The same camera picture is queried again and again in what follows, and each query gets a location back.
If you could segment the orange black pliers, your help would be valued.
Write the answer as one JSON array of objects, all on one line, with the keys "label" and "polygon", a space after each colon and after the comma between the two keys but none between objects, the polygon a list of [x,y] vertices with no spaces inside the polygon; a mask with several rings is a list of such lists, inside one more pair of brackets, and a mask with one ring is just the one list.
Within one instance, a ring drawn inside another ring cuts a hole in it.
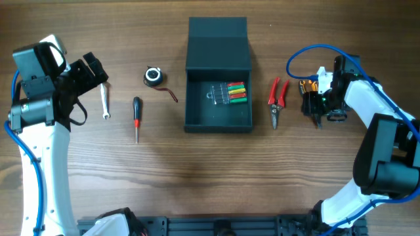
[{"label": "orange black pliers", "polygon": [[[299,93],[302,97],[304,92],[316,91],[318,92],[318,84],[312,80],[300,80],[299,81]],[[322,120],[321,115],[305,115],[311,117],[314,123],[318,126],[318,128],[322,128]]]}]

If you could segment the red handled snips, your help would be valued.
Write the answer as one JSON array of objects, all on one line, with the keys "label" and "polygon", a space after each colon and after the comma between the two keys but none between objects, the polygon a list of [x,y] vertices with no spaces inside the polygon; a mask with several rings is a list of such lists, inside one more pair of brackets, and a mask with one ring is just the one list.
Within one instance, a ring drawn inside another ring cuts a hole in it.
[{"label": "red handled snips", "polygon": [[280,78],[275,78],[271,88],[270,94],[268,97],[268,108],[270,110],[270,117],[273,129],[276,129],[278,126],[278,118],[280,111],[285,107],[285,95],[289,86],[289,80],[287,80],[280,91],[280,95],[276,97],[276,91],[278,88],[278,83]]}]

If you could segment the black red screwdriver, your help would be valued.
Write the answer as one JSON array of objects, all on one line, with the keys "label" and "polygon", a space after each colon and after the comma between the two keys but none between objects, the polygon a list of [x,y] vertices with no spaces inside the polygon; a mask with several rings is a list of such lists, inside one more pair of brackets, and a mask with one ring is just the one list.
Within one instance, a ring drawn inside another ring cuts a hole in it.
[{"label": "black red screwdriver", "polygon": [[135,142],[139,142],[139,130],[140,130],[140,121],[141,121],[141,107],[142,101],[138,96],[133,98],[133,120],[135,127]]}]

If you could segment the black round tape measure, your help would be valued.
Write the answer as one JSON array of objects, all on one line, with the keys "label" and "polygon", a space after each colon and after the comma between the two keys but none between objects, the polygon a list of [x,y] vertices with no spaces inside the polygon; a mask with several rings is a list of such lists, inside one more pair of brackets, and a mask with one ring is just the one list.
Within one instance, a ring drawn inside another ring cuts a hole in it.
[{"label": "black round tape measure", "polygon": [[147,87],[150,87],[154,90],[168,92],[171,95],[172,99],[175,102],[178,102],[177,97],[175,96],[175,94],[170,89],[164,88],[164,87],[161,87],[161,88],[159,87],[160,84],[162,84],[162,82],[163,82],[163,72],[162,72],[161,68],[147,66],[147,70],[144,72],[143,82]]}]

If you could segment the clear case colored screwdrivers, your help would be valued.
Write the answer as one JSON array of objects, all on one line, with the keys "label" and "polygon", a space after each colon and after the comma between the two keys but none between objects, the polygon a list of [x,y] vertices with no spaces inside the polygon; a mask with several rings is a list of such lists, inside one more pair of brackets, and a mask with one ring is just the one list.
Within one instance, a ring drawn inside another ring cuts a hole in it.
[{"label": "clear case colored screwdrivers", "polygon": [[206,97],[214,105],[240,104],[248,101],[244,82],[212,84]]}]

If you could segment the dark green box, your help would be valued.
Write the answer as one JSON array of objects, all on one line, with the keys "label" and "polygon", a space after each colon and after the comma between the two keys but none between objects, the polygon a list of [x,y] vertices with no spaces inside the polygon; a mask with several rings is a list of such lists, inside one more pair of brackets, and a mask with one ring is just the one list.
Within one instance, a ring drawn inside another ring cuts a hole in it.
[{"label": "dark green box", "polygon": [[[185,131],[251,132],[251,70],[245,17],[191,17],[186,55]],[[244,85],[247,95],[244,102],[226,101],[229,83]]]}]

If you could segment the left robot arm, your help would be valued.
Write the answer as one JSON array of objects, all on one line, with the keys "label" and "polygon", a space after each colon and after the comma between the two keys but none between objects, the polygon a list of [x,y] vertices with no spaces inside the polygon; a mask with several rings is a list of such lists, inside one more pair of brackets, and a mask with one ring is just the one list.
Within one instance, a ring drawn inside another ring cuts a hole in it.
[{"label": "left robot arm", "polygon": [[24,213],[22,235],[79,235],[70,201],[68,147],[70,117],[79,97],[104,84],[108,75],[93,53],[73,63],[60,38],[14,50],[17,66],[12,104],[4,123],[22,160]]}]

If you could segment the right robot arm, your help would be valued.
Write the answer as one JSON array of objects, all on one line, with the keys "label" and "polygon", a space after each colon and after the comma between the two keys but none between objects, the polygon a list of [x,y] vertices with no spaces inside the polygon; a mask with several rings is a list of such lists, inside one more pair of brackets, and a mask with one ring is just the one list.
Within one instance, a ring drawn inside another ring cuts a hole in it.
[{"label": "right robot arm", "polygon": [[344,121],[351,109],[367,128],[352,179],[306,219],[309,235],[342,235],[379,205],[419,194],[419,120],[401,110],[375,78],[364,76],[359,56],[337,56],[332,72],[320,67],[316,76],[318,89],[303,93],[303,114],[320,124],[323,116]]}]

